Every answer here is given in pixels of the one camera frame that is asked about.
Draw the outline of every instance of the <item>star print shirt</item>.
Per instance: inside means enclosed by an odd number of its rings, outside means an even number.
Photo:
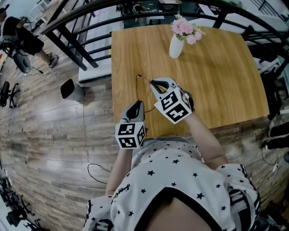
[[[195,145],[156,141],[133,157],[114,195],[89,201],[84,231],[143,230],[168,197],[181,200],[214,231],[249,230],[260,208],[244,166],[225,164],[214,171]]]

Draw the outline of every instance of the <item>white vase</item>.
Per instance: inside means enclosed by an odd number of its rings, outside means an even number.
[[[184,47],[185,40],[179,40],[174,33],[172,36],[171,44],[170,44],[170,56],[176,59],[180,56],[182,49]]]

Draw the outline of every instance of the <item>white cube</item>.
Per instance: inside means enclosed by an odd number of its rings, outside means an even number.
[[[170,120],[173,124],[186,118],[191,114],[191,107],[188,95],[185,94],[178,86],[169,88],[172,91],[166,93],[162,99],[155,103],[155,107]]]
[[[145,138],[145,122],[116,124],[116,139],[121,149],[140,148]]]

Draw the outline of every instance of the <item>gray trash bin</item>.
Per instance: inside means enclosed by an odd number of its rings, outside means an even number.
[[[60,88],[62,98],[82,102],[84,97],[83,89],[74,83],[72,79],[67,80]]]

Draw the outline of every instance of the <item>wooden floor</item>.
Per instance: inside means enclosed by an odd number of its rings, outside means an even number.
[[[19,107],[0,108],[0,157],[13,189],[32,204],[43,226],[52,231],[80,231],[87,200],[103,195],[105,189],[88,175],[87,165],[99,163],[112,169],[118,152],[111,79],[85,86],[84,104],[63,100],[60,86],[68,79],[77,80],[78,67],[48,39],[41,39],[44,50],[60,56],[53,71],[32,56],[32,66],[44,76],[23,77],[12,60],[3,67],[0,85],[8,80],[12,88],[18,82],[25,91]],[[22,92],[15,98],[17,103]],[[262,208],[283,197],[289,178],[289,165],[283,161],[288,148],[263,150],[267,162],[279,158],[281,165],[275,176],[267,174],[273,166],[262,160],[261,145],[267,139],[268,124],[260,118],[213,130],[229,161],[246,166],[261,194]],[[91,173],[101,181],[109,177],[94,166]]]

